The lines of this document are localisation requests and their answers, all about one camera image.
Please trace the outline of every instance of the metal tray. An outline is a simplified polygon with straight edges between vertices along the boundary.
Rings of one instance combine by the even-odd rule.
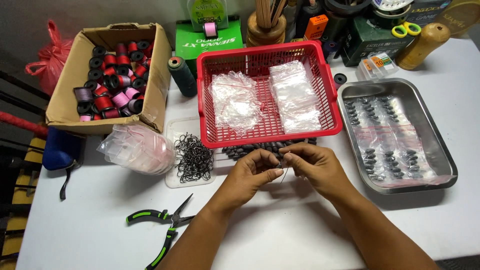
[[[448,182],[439,185],[412,185],[402,187],[380,187],[369,179],[365,166],[362,161],[361,152],[357,140],[353,133],[353,128],[348,120],[347,110],[343,102],[344,98],[358,98],[365,96],[386,96],[392,95],[398,98],[403,105],[406,117],[415,127],[418,137],[420,137],[423,150],[430,167],[437,175],[458,175],[456,165],[448,151],[442,136],[438,132],[432,116],[428,112],[423,99],[417,88],[409,81],[400,78],[381,79],[373,81],[363,81],[355,83],[346,83],[338,89],[338,107],[342,115],[348,138],[352,145],[356,157],[357,165],[362,180],[373,190],[382,194],[408,193],[424,190],[442,189],[453,186],[457,176]]]

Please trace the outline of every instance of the hand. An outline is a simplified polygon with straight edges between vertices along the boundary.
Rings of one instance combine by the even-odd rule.
[[[231,214],[253,198],[262,185],[283,174],[283,169],[272,169],[278,164],[276,157],[264,149],[239,159],[207,206],[215,212]]]
[[[279,152],[285,154],[284,159],[293,167],[295,175],[306,176],[326,199],[342,198],[357,191],[332,149],[297,143],[281,148]]]

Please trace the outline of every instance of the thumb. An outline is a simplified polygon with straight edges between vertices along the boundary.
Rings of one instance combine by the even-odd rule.
[[[295,155],[294,153],[286,153],[283,158],[288,162],[288,164],[292,166],[292,168],[296,172],[307,177],[310,176],[310,170],[313,165],[304,161],[301,157]]]
[[[283,174],[283,169],[269,169],[253,176],[253,180],[258,187],[269,183]]]

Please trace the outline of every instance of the forearm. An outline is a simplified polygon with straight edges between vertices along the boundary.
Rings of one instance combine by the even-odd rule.
[[[209,270],[225,235],[230,215],[216,211],[207,203],[156,270]]]
[[[433,270],[435,262],[360,193],[332,201],[370,270]]]

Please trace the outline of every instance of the red plastic bag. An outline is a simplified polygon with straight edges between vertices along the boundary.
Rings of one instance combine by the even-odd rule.
[[[38,76],[42,90],[52,96],[72,48],[73,40],[64,40],[62,42],[60,32],[52,20],[48,21],[48,33],[52,42],[38,51],[40,61],[27,64],[25,72]]]

